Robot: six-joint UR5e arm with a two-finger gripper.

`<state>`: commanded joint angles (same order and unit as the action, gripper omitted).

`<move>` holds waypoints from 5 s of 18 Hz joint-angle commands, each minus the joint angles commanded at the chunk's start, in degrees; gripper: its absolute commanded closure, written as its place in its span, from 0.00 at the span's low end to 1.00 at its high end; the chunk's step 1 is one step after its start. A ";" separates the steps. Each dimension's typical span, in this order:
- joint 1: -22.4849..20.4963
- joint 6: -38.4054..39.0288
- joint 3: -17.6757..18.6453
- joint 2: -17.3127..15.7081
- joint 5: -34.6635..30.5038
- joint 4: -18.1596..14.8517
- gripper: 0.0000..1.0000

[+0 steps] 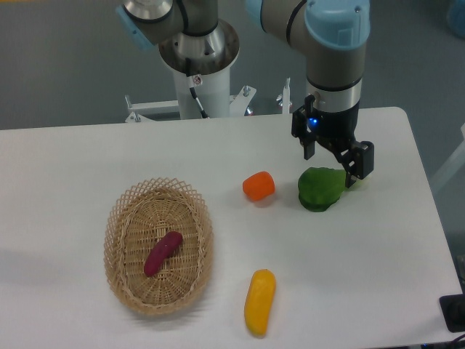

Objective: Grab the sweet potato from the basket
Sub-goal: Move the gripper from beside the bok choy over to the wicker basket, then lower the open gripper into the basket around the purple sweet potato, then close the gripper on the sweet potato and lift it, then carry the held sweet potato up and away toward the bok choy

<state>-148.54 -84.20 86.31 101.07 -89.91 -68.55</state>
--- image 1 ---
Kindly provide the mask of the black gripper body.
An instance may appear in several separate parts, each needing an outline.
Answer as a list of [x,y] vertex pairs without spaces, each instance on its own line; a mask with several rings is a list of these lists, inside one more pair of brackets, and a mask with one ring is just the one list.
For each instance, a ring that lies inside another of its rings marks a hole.
[[315,144],[330,151],[339,163],[351,142],[356,140],[359,105],[335,113],[320,111],[316,108],[316,98],[308,95],[304,104],[292,114],[291,134],[299,140],[306,135],[314,135]]

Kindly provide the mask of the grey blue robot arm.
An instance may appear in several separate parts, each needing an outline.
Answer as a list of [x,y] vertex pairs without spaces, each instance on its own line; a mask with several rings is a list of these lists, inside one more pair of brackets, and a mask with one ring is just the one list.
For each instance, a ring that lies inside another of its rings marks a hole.
[[[355,127],[370,34],[368,1],[247,1],[260,28],[304,55],[307,95],[292,116],[291,133],[306,159],[315,146],[330,151],[343,166],[345,185],[367,177],[374,146],[357,141]],[[219,17],[216,1],[122,1],[116,12],[135,43],[157,47],[178,81],[184,119],[232,113],[228,74],[239,53],[235,29]]]

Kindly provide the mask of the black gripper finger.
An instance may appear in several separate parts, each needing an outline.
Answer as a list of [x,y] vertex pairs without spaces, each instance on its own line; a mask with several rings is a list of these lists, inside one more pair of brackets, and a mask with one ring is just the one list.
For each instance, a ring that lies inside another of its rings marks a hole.
[[365,179],[374,168],[374,144],[369,141],[350,143],[348,150],[342,154],[342,166],[346,172],[345,186],[352,187],[357,180]]
[[315,154],[315,137],[314,135],[306,135],[302,138],[302,147],[304,151],[304,159],[309,160]]

